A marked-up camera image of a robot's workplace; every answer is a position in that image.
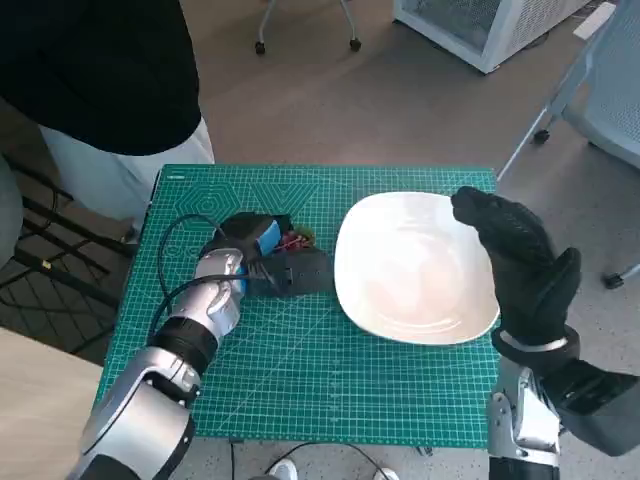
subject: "black cable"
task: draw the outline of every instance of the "black cable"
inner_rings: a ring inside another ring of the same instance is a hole
[[[231,440],[229,445],[231,446],[231,480],[236,480],[236,451]]]
[[[295,452],[296,450],[298,450],[299,448],[302,447],[308,447],[309,445],[335,445],[335,444],[327,444],[324,442],[305,442],[305,443],[301,443],[300,445],[297,445],[295,447],[293,447],[291,450],[289,450],[287,453],[281,455],[280,457],[278,457],[271,465],[269,465],[269,467],[265,470],[265,475],[268,475],[269,472],[271,471],[271,469],[280,461],[283,460],[285,458],[287,458],[289,455],[291,455],[293,452]],[[356,450],[357,452],[360,453],[360,455],[362,455],[364,458],[366,458],[369,463],[371,465],[373,465],[374,467],[376,467],[377,471],[380,472],[382,474],[382,476],[385,478],[385,480],[391,480],[386,473],[384,473],[384,470],[382,470],[382,467],[380,466],[380,464],[378,464],[378,462],[376,462],[373,458],[371,458],[369,455],[367,455],[360,447],[356,447],[355,445],[352,445],[350,443],[344,443],[343,444],[346,447],[352,448],[354,450]]]
[[[545,32],[545,33],[543,33],[538,38],[536,38],[533,42],[531,42],[529,45],[526,45],[523,48],[523,50],[531,50],[532,48],[539,47],[540,45],[542,45],[544,42],[546,42],[549,39],[549,34],[550,33],[551,33],[550,30]]]
[[[160,289],[162,290],[162,295],[164,295],[165,299],[167,298],[167,295],[169,295],[169,290],[167,289],[167,282],[164,278],[164,272],[163,272],[164,249],[167,246],[167,242],[169,240],[169,236],[171,235],[171,232],[173,232],[173,230],[178,225],[192,218],[204,220],[209,225],[211,225],[215,229],[215,231],[219,231],[224,238],[227,238],[227,234],[224,233],[222,228],[220,228],[220,225],[218,225],[218,223],[215,220],[207,217],[206,215],[202,215],[200,213],[187,213],[186,215],[182,215],[176,218],[173,222],[171,222],[171,224],[169,224],[169,226],[166,228],[166,230],[162,234],[162,238],[160,239],[160,245],[158,246],[158,253],[156,256],[156,268],[158,271],[158,280],[160,281]],[[169,314],[171,314],[171,302],[169,302],[168,304],[168,311],[169,311]]]
[[[168,293],[162,303],[158,305],[156,308],[153,317],[151,317],[151,323],[149,325],[149,332],[147,334],[147,343],[150,343],[153,339],[153,335],[156,333],[156,327],[158,322],[160,321],[160,317],[162,317],[162,313],[165,311],[167,306],[171,303],[171,300],[176,298],[182,292],[184,292],[189,287],[195,287],[196,285],[201,285],[207,282],[220,282],[224,280],[249,280],[250,275],[205,275],[203,277],[194,278],[189,280],[188,282],[183,283],[179,287],[174,288],[170,293]]]

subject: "oval plate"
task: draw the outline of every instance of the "oval plate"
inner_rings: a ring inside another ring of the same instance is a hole
[[[347,213],[336,244],[335,284],[347,316],[381,337],[452,345],[498,318],[489,256],[447,196],[382,193]]]

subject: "green cutting mat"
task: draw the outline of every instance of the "green cutting mat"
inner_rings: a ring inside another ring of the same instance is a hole
[[[164,168],[133,265],[98,397],[144,345],[162,300],[155,258],[169,223],[198,212],[218,221],[238,211],[290,213],[334,253],[345,214],[387,191],[450,195],[461,185],[493,191],[490,170],[411,167],[178,166]],[[204,222],[177,228],[166,249],[170,287],[189,280]],[[482,448],[485,401],[496,377],[489,336],[455,347],[372,336],[335,295],[245,299],[238,327],[204,378],[197,435]]]

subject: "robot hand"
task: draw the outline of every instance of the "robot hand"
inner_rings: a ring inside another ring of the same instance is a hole
[[[568,248],[557,257],[541,220],[519,203],[471,187],[451,202],[455,218],[476,228],[489,253],[505,332],[527,346],[564,338],[580,252]]]
[[[455,218],[473,226],[487,249],[501,309],[492,341],[502,358],[487,405],[490,477],[557,479],[560,421],[608,455],[638,445],[629,422],[638,378],[579,360],[579,336],[565,325],[580,253],[568,248],[556,256],[541,220],[519,203],[471,187],[451,202]]]

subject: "gray chair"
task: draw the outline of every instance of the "gray chair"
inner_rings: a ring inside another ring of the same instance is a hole
[[[342,6],[342,10],[344,11],[345,17],[347,17],[347,22],[349,23],[349,27],[351,28],[351,40],[349,41],[349,47],[352,51],[358,52],[360,51],[360,47],[362,47],[362,43],[358,39],[358,34],[356,32],[356,24],[353,21],[353,16],[351,15],[351,10],[347,5],[348,0],[340,0],[340,5]],[[267,11],[264,12],[264,16],[262,17],[262,22],[260,23],[260,28],[258,30],[258,41],[256,42],[256,53],[258,55],[264,55],[267,52],[266,47],[264,46],[264,29],[269,22],[269,17],[271,16],[271,12],[278,0],[269,0],[269,5],[267,6]]]
[[[640,168],[640,1],[620,0],[616,11],[571,65],[556,91],[498,173],[501,180],[532,140],[543,145],[563,119],[590,143]],[[546,125],[539,129],[544,118]],[[618,288],[640,273],[640,263],[605,275]]]

